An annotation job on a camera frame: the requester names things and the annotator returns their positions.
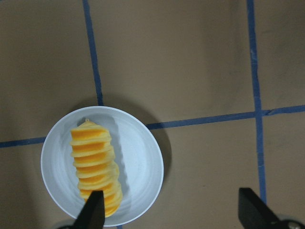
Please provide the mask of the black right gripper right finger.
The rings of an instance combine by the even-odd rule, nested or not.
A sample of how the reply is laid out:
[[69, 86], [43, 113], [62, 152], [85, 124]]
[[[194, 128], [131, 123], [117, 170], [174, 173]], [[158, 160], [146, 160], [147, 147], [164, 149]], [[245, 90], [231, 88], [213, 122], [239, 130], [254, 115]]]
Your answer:
[[244, 229], [285, 229], [280, 220], [251, 188], [241, 187], [238, 193], [238, 218]]

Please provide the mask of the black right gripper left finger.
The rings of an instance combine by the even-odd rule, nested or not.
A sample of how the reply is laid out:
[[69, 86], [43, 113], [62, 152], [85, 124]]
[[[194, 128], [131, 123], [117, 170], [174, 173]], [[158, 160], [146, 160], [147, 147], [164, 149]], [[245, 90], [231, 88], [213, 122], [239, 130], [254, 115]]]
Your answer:
[[93, 191], [76, 218], [73, 229], [102, 229], [105, 223], [103, 191]]

